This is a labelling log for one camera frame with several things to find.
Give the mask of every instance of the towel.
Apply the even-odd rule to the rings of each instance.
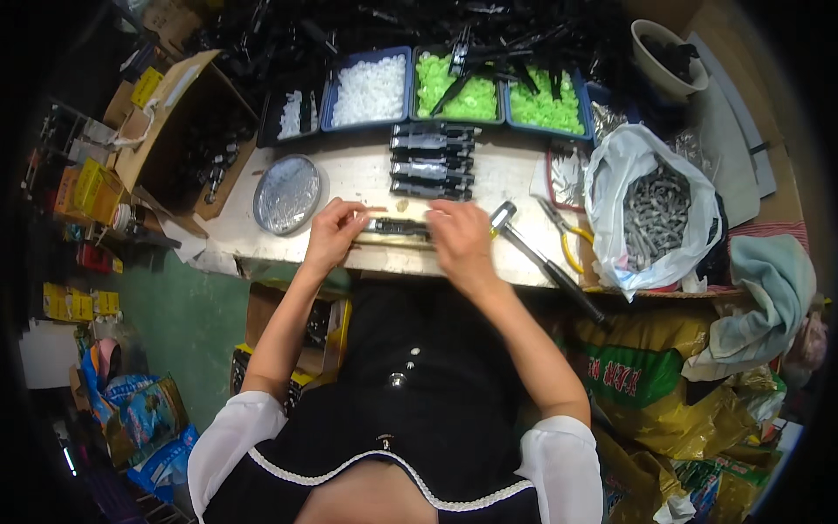
[[[815,296],[815,269],[791,235],[731,239],[731,278],[757,308],[710,326],[710,344],[684,363],[689,381],[714,381],[766,364],[791,348]]]

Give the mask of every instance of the woman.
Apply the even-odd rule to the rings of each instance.
[[[241,393],[189,457],[201,521],[600,522],[581,382],[495,274],[486,213],[431,207],[439,266],[456,291],[362,281],[338,380],[306,392],[286,419],[314,297],[368,220],[361,203],[341,199],[314,218]],[[541,421],[519,441],[524,388]]]

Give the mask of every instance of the white table surface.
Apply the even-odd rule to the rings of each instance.
[[[260,175],[271,163],[289,153],[307,154],[328,179],[318,209],[335,196],[359,200],[368,206],[395,210],[396,202],[405,197],[390,194],[390,158],[387,147],[388,130],[374,132],[325,133],[307,143],[289,143],[282,149],[256,149],[227,200],[221,214],[202,226],[209,234],[215,251],[236,257],[299,263],[308,244],[309,221],[290,236],[274,236],[263,231],[253,218],[252,203]],[[543,137],[513,132],[484,132],[474,153],[474,201],[488,213],[505,200],[512,200],[518,212],[511,223],[533,245],[578,278],[561,252],[559,231],[546,217],[538,202],[529,196],[535,164],[545,155],[547,141]],[[413,206],[427,209],[427,200],[409,198]],[[580,216],[562,211],[568,222],[577,225]],[[569,236],[570,247],[578,259],[579,239]],[[555,287],[554,284],[521,251],[502,236],[493,242],[495,268],[501,278],[513,284]],[[357,246],[344,265],[347,268],[415,275],[442,275],[436,253],[403,247]]]

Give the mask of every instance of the green plastic parts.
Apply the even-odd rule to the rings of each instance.
[[[539,92],[533,95],[522,82],[510,84],[512,120],[538,127],[561,129],[577,135],[585,134],[585,128],[579,122],[579,99],[567,71],[561,73],[561,99],[553,100],[550,75],[547,71],[534,67],[527,70]]]
[[[456,76],[448,75],[450,63],[450,54],[444,58],[433,54],[419,57],[416,63],[416,73],[419,77],[419,87],[416,91],[419,96],[417,116],[429,118],[431,109],[457,79]],[[498,99],[494,82],[485,78],[472,77],[463,86],[463,90],[442,107],[437,117],[495,120],[498,117]]]

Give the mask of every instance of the hammer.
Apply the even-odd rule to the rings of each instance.
[[[558,264],[545,257],[544,253],[533,247],[532,244],[530,244],[524,236],[510,224],[510,219],[517,210],[518,209],[515,207],[515,204],[506,200],[497,210],[495,210],[494,213],[492,213],[492,238],[501,234],[508,241],[512,242],[515,247],[520,249],[531,261],[535,262],[543,272],[547,273],[547,276],[550,277],[554,283],[556,283],[559,289],[569,294],[573,301],[579,304],[582,311],[584,311],[596,325],[606,331],[609,331],[610,326],[605,319],[605,314],[600,311],[596,305],[594,305],[591,299],[584,291],[582,291],[582,288],[573,282],[573,279],[571,279],[567,273],[562,271]]]

